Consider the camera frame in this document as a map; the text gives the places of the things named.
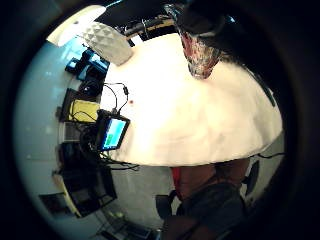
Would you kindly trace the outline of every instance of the round table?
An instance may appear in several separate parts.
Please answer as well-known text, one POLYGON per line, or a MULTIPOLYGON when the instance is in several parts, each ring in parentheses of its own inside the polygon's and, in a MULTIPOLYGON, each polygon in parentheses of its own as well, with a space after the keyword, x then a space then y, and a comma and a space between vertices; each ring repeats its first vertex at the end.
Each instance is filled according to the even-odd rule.
MULTIPOLYGON (((249 157, 265 150, 282 131, 278 106, 245 69, 219 62, 206 80, 194 79, 178 34, 132 48, 124 64, 110 64, 105 79, 124 83, 131 120, 118 161, 151 166, 194 166, 249 157)), ((125 102, 121 85, 110 85, 125 102)), ((100 107, 115 98, 104 88, 100 107)))

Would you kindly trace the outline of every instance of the desk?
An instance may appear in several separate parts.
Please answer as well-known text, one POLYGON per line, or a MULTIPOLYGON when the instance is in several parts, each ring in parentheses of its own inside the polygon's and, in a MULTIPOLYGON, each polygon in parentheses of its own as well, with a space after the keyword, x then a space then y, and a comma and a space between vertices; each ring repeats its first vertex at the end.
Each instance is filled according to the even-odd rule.
MULTIPOLYGON (((178 34, 133 47, 123 65, 110 64, 105 82, 123 82, 131 119, 120 161, 152 166, 192 166, 248 157, 265 150, 281 133, 282 120, 249 72, 219 62, 206 80, 192 78, 178 34)), ((112 85, 121 105, 121 86, 112 85)), ((100 107, 114 97, 102 93, 100 107)))

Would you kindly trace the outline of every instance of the black cable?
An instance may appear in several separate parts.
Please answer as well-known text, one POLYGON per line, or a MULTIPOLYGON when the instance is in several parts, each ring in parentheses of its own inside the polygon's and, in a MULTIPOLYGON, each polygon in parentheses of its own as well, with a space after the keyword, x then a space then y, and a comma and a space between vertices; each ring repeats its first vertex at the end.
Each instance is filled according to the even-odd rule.
POLYGON ((115 94, 115 92, 113 91, 113 89, 112 89, 111 87, 107 86, 107 84, 103 84, 103 86, 109 88, 109 89, 111 90, 111 92, 113 93, 113 95, 114 95, 114 97, 115 97, 115 99, 116 99, 115 109, 117 109, 117 107, 118 107, 118 98, 117 98, 117 95, 115 94))
POLYGON ((123 83, 104 83, 103 84, 103 86, 106 86, 106 85, 122 85, 123 87, 126 87, 126 85, 125 84, 123 84, 123 83))
POLYGON ((120 114, 121 109, 124 107, 124 105, 126 105, 128 103, 129 97, 128 97, 128 95, 126 95, 126 96, 127 96, 126 102, 119 108, 118 114, 120 114))
POLYGON ((104 156, 105 158, 102 159, 106 159, 107 161, 104 162, 107 165, 111 165, 111 164, 119 164, 121 166, 125 166, 123 168, 111 168, 109 167, 110 170, 133 170, 133 171, 139 171, 139 167, 140 165, 135 164, 135 165, 131 165, 130 163, 126 163, 126 162, 118 162, 113 160, 110 156, 105 155, 103 152, 99 152, 102 156, 104 156))
POLYGON ((125 84, 123 84, 123 83, 120 83, 120 82, 117 82, 117 83, 104 83, 103 85, 106 86, 106 87, 107 87, 107 85, 122 85, 123 86, 123 92, 124 92, 124 94, 126 95, 127 98, 126 98, 126 102, 117 111, 117 114, 120 114, 121 109, 128 103, 128 100, 129 100, 129 97, 128 97, 129 90, 128 90, 127 86, 125 84))
POLYGON ((283 156, 285 153, 276 153, 276 154, 273 154, 271 156, 263 156, 262 154, 258 153, 257 156, 258 157, 261 157, 261 158, 267 158, 267 159, 270 159, 270 158, 274 158, 274 157, 277 157, 277 156, 283 156))
POLYGON ((79 113, 83 113, 85 115, 87 115, 89 118, 91 118, 93 121, 96 121, 96 119, 94 119, 92 116, 90 116, 88 113, 86 112, 83 112, 83 111, 78 111, 76 113, 74 113, 72 116, 74 117, 76 114, 79 114, 79 113))

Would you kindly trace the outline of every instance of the monitor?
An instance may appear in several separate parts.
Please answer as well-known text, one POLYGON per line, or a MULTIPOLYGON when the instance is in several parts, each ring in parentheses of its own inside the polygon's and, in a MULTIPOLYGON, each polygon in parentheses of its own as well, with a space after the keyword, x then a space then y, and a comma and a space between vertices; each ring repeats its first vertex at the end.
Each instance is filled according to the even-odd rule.
POLYGON ((116 150, 120 148, 130 120, 105 110, 98 112, 98 133, 96 147, 99 151, 116 150))

